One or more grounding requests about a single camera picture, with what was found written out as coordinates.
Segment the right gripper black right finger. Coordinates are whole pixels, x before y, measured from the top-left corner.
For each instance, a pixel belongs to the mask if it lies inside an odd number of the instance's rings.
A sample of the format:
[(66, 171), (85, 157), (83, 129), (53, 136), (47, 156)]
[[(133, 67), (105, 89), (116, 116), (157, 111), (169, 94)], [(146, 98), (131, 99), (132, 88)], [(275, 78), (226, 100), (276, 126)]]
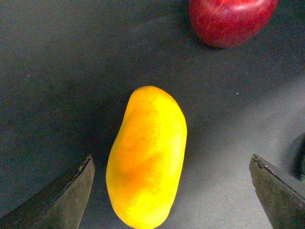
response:
[(305, 227), (305, 183), (262, 157), (251, 157), (249, 170), (256, 195), (274, 229)]

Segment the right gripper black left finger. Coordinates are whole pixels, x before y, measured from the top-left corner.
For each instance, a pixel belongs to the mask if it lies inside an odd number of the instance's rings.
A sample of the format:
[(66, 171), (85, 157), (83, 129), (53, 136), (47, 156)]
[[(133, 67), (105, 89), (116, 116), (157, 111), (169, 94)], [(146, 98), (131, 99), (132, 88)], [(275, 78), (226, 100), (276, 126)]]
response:
[(2, 229), (77, 229), (86, 209), (95, 165), (91, 155), (0, 219)]

